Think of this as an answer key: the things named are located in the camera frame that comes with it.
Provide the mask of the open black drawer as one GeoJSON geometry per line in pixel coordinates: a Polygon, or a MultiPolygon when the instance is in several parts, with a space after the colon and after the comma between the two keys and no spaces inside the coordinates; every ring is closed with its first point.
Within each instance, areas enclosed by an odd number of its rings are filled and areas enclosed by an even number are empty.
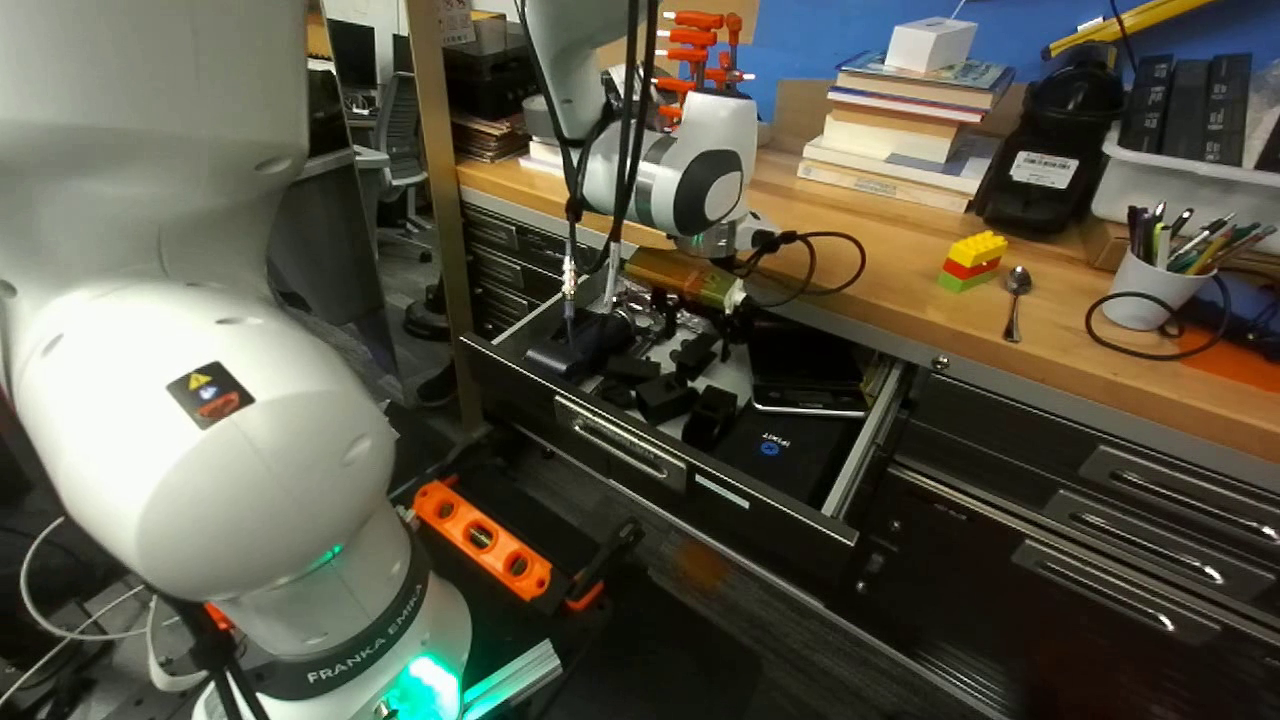
{"type": "Polygon", "coordinates": [[[762,571],[812,589],[835,583],[858,541],[844,512],[893,400],[878,400],[829,454],[806,456],[832,477],[814,500],[801,498],[685,443],[678,420],[654,427],[530,363],[529,350],[561,325],[559,306],[550,300],[494,338],[461,337],[460,361],[477,382],[486,416],[762,571]]]}

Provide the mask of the flat black box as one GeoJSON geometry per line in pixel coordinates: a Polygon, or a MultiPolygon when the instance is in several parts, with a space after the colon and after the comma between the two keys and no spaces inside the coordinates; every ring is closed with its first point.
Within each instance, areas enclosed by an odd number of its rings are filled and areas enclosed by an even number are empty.
{"type": "Polygon", "coordinates": [[[863,428],[863,419],[764,413],[746,406],[710,455],[818,509],[863,428]]]}

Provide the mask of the cardboard sheet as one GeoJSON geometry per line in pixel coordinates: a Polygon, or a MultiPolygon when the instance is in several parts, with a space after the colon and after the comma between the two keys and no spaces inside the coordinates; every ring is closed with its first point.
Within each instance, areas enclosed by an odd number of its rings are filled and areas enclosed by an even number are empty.
{"type": "Polygon", "coordinates": [[[829,78],[786,78],[776,85],[773,119],[762,147],[800,155],[806,143],[820,136],[829,111],[829,78]]]}

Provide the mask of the stack of toy blocks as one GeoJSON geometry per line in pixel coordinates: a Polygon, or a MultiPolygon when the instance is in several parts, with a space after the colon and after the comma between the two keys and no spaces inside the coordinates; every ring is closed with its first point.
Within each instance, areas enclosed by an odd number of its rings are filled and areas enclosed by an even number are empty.
{"type": "Polygon", "coordinates": [[[959,240],[950,246],[936,282],[952,293],[984,284],[996,277],[1007,250],[1009,241],[993,231],[959,240]]]}

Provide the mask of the metal spoon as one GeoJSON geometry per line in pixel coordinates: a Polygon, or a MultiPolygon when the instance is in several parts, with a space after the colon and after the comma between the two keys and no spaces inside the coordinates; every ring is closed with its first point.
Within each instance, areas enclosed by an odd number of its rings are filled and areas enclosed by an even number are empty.
{"type": "Polygon", "coordinates": [[[1021,342],[1019,322],[1020,301],[1033,290],[1033,278],[1028,268],[1018,265],[1010,270],[1006,279],[1006,291],[1010,293],[1010,309],[1004,328],[1004,341],[1016,345],[1021,342]]]}

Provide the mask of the orange spirit level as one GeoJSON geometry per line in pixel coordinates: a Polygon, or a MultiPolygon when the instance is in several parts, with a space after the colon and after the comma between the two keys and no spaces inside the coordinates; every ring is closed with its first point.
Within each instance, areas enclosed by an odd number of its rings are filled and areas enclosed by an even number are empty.
{"type": "Polygon", "coordinates": [[[556,562],[536,548],[531,536],[498,521],[454,489],[458,477],[420,487],[411,509],[417,520],[458,550],[467,562],[495,579],[511,594],[540,612],[582,612],[605,591],[605,577],[640,543],[645,533],[628,519],[581,568],[556,562]]]}

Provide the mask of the stack of black boxes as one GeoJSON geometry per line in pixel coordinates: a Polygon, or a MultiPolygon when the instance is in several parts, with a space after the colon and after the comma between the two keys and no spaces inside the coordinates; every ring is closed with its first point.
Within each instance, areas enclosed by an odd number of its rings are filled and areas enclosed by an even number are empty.
{"type": "Polygon", "coordinates": [[[538,82],[521,26],[493,12],[471,22],[475,38],[443,51],[454,151],[495,163],[527,150],[524,101],[538,82]]]}

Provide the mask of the office chair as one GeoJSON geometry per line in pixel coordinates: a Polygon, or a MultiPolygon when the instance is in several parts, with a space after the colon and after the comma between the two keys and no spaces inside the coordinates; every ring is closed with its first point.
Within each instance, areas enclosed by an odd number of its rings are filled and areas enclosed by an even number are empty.
{"type": "Polygon", "coordinates": [[[417,249],[419,260],[429,263],[434,224],[419,215],[419,201],[428,190],[428,170],[422,155],[417,85],[413,73],[397,70],[384,86],[372,146],[355,145],[355,165],[362,193],[365,223],[372,250],[379,241],[392,238],[417,249]],[[381,228],[378,210],[384,202],[402,201],[404,219],[399,225],[381,228]]]}

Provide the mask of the white cup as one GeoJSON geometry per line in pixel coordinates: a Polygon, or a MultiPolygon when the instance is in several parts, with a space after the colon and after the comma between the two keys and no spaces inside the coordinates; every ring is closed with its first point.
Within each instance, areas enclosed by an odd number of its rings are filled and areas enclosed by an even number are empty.
{"type": "Polygon", "coordinates": [[[1133,251],[1125,254],[1115,272],[1110,292],[1100,305],[1111,323],[1129,331],[1156,331],[1213,274],[1197,275],[1153,266],[1133,251]]]}

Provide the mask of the monitor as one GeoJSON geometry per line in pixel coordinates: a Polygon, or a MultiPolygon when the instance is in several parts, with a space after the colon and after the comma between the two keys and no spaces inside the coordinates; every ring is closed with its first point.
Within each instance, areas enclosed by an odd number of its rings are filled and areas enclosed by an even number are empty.
{"type": "Polygon", "coordinates": [[[326,19],[326,29],[339,86],[348,92],[376,90],[380,85],[376,29],[332,17],[326,19]]]}

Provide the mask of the white plastic bin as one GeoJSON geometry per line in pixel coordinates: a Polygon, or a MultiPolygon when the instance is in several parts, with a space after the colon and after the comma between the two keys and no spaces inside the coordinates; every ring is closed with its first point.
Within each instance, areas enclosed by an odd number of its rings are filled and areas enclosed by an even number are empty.
{"type": "Polygon", "coordinates": [[[1105,136],[1093,215],[1123,223],[1129,206],[1165,202],[1174,215],[1193,209],[1192,228],[1228,214],[1245,225],[1280,227],[1280,174],[1128,150],[1117,143],[1119,129],[1116,123],[1105,136]]]}

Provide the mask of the heap of pens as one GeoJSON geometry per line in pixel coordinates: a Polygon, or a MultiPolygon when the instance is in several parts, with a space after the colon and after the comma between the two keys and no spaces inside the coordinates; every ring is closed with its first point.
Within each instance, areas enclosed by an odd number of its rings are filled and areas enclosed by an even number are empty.
{"type": "Polygon", "coordinates": [[[1192,229],[1194,210],[1166,218],[1166,204],[1126,209],[1128,250],[1137,260],[1176,275],[1207,275],[1224,263],[1247,254],[1280,234],[1280,225],[1240,224],[1229,213],[1192,229]]]}

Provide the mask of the yellow level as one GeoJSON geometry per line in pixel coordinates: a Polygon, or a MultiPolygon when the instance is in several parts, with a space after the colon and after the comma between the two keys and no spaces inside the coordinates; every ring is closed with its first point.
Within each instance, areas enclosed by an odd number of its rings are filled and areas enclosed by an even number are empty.
{"type": "Polygon", "coordinates": [[[1135,35],[1216,1],[1149,0],[1128,12],[1114,12],[1112,15],[1101,20],[1080,26],[1075,32],[1044,45],[1039,51],[1039,58],[1043,61],[1050,61],[1066,50],[1083,44],[1112,44],[1124,40],[1128,35],[1135,35]]]}

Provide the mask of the orange sheet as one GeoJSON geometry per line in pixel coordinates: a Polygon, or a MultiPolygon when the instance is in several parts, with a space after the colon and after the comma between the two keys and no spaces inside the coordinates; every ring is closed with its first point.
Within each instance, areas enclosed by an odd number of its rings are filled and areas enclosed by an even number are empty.
{"type": "Polygon", "coordinates": [[[1280,395],[1280,363],[1271,363],[1254,350],[1219,341],[1212,348],[1183,357],[1180,364],[1220,379],[1280,395]]]}

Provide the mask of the wooden post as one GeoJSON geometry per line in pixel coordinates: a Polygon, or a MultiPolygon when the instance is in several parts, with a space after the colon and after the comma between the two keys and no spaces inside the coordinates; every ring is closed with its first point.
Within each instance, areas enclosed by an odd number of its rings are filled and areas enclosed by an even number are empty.
{"type": "Polygon", "coordinates": [[[454,163],[451,109],[445,87],[443,29],[438,0],[403,0],[413,55],[422,151],[440,243],[442,281],[451,324],[454,377],[463,432],[485,427],[483,401],[463,356],[463,336],[474,329],[460,183],[454,163]]]}

